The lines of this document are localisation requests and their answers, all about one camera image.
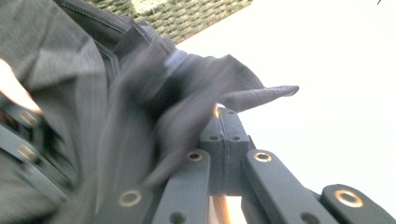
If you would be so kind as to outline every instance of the fabric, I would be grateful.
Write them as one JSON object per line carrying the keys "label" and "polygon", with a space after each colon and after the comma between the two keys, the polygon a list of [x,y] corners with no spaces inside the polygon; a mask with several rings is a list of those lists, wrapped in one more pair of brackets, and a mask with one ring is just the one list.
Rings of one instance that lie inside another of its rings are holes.
{"label": "fabric", "polygon": [[241,111],[298,90],[266,89],[232,56],[180,51],[145,23],[77,0],[56,2],[0,1],[0,58],[42,108],[54,131],[53,160],[74,191],[53,204],[0,154],[2,223],[55,210],[48,223],[91,223],[124,186],[161,196],[216,102]]}

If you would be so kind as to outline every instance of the metal grommet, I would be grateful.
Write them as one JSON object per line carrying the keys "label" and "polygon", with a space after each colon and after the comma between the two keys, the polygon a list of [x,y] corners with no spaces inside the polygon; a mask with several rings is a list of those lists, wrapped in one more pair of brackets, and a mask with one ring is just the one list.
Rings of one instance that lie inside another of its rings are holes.
{"label": "metal grommet", "polygon": [[363,207],[364,203],[361,197],[346,189],[338,189],[334,193],[338,202],[349,207]]}
{"label": "metal grommet", "polygon": [[256,161],[268,162],[272,159],[272,157],[265,152],[258,152],[254,154],[254,159],[256,159]]}
{"label": "metal grommet", "polygon": [[119,204],[122,207],[132,207],[137,205],[142,199],[142,193],[138,189],[131,189],[121,194]]}
{"label": "metal grommet", "polygon": [[21,118],[32,126],[37,125],[37,120],[28,111],[21,112]]}
{"label": "metal grommet", "polygon": [[191,152],[187,157],[189,161],[200,161],[204,156],[199,152]]}
{"label": "metal grommet", "polygon": [[37,159],[37,155],[27,146],[21,146],[18,152],[28,161],[35,161]]}

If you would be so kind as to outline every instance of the finger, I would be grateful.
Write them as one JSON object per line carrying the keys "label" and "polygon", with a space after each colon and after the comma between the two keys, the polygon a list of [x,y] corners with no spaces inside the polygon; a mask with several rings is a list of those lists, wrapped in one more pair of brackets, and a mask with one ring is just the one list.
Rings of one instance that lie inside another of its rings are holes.
{"label": "finger", "polygon": [[0,92],[10,101],[37,114],[42,113],[38,105],[32,100],[29,92],[16,79],[11,67],[2,59],[0,59],[0,80]]}

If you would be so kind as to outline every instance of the black metal frame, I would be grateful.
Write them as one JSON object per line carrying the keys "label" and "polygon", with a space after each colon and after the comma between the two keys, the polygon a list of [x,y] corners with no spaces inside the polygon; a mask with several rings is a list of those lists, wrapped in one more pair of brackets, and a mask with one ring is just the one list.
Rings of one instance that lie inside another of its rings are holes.
{"label": "black metal frame", "polygon": [[[54,201],[66,200],[67,177],[42,156],[45,123],[31,111],[0,103],[20,125],[12,130],[0,123],[0,148],[21,162],[21,174],[33,186]],[[161,199],[143,186],[113,195],[93,222],[208,223],[209,196],[221,195],[242,196],[249,224],[396,223],[351,187],[329,186],[321,195],[306,189],[274,153],[255,148],[227,108],[210,120],[197,148],[161,189]]]}

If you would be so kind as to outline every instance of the rivet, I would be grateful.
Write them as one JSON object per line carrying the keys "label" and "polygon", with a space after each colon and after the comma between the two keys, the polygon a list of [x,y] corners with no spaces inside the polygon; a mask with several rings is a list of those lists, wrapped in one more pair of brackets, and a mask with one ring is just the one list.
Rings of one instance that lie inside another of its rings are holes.
{"label": "rivet", "polygon": [[272,157],[267,153],[258,152],[254,154],[254,159],[256,159],[256,161],[268,162],[272,159]]}
{"label": "rivet", "polygon": [[21,118],[32,126],[37,125],[37,120],[28,111],[21,112]]}
{"label": "rivet", "polygon": [[142,193],[138,189],[131,189],[121,194],[119,204],[122,207],[132,207],[137,205],[142,199]]}
{"label": "rivet", "polygon": [[35,161],[37,159],[37,155],[27,146],[22,146],[18,151],[28,161]]}
{"label": "rivet", "polygon": [[[351,199],[353,199],[353,201],[346,198],[345,195],[351,197]],[[343,203],[344,205],[349,206],[349,207],[363,207],[363,205],[364,205],[364,202],[361,199],[361,197],[356,195],[354,192],[351,192],[346,189],[336,190],[334,193],[334,196],[338,200],[338,202]]]}

